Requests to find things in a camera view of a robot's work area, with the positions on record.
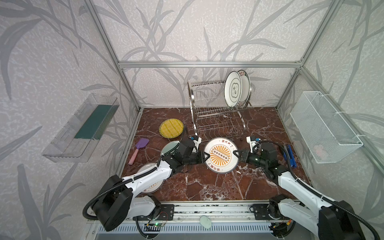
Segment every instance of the plate in dish rack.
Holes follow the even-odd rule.
[[[223,137],[214,138],[205,146],[204,151],[210,155],[205,164],[216,173],[231,172],[239,162],[233,154],[235,150],[237,147],[231,140]]]
[[[229,107],[234,107],[240,100],[242,82],[238,72],[231,72],[227,80],[225,81],[224,87],[224,98],[225,102]]]
[[[141,171],[144,171],[144,170],[153,168],[154,166],[156,166],[156,163],[155,163],[155,162],[148,163],[148,164],[142,166],[137,172],[141,172]],[[157,183],[152,184],[151,186],[149,186],[147,189],[145,189],[145,190],[142,191],[141,193],[144,193],[144,194],[153,193],[153,192],[155,192],[157,189],[159,189],[159,188],[163,185],[163,183],[164,183],[164,180],[162,180],[162,181],[158,181]]]

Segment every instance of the red marble countertop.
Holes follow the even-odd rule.
[[[253,108],[245,110],[242,115],[247,130],[243,136],[231,138],[238,149],[249,148],[245,139],[247,136],[260,137],[281,144],[291,144],[275,108]],[[189,134],[194,135],[189,108],[144,109],[122,176],[132,175],[144,164],[156,162],[161,149],[167,143],[179,140],[179,137],[166,139],[159,134],[160,124],[168,118],[180,119],[187,125]],[[142,137],[148,138],[149,143],[145,148],[139,150],[134,164],[129,166],[128,161],[135,150],[135,144]],[[206,142],[203,142],[199,146],[200,149],[204,149],[205,144]],[[285,165],[280,154],[278,154],[278,158],[280,163]],[[297,163],[297,168],[294,169],[295,174],[309,182],[296,154],[295,159]],[[205,164],[188,166],[184,168],[184,171],[185,173],[180,172],[166,179],[162,187],[153,195],[159,201],[266,200],[281,193],[294,198],[290,193],[268,180],[261,168],[256,169],[253,165],[243,162],[227,174],[217,174],[208,169]]]

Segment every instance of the metal dish rack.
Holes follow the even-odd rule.
[[[228,107],[224,98],[225,81],[191,84],[189,104],[195,134],[203,142],[216,137],[236,137],[245,131],[241,111],[252,108],[250,96],[241,107]]]

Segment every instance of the leaf pattern wallpaper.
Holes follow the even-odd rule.
[[[384,153],[384,1],[344,1],[315,48],[306,68]],[[303,91],[312,91],[303,77],[279,109],[287,132],[321,192],[350,199],[355,211],[384,235],[384,178],[360,150],[334,164],[317,164],[290,117]],[[368,239],[373,239],[363,227]]]
[[[0,239],[78,239],[137,115],[82,1],[0,0]],[[87,163],[43,149],[89,93],[120,107]]]
[[[297,61],[330,0],[95,0],[120,61]],[[135,68],[142,106],[188,107],[187,82],[223,81],[233,68]],[[249,69],[253,106],[275,106],[293,69]]]

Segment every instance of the yellow plate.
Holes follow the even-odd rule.
[[[159,132],[160,135],[165,138],[175,138],[183,132],[183,129],[184,126],[180,120],[171,118],[162,122],[159,128]]]

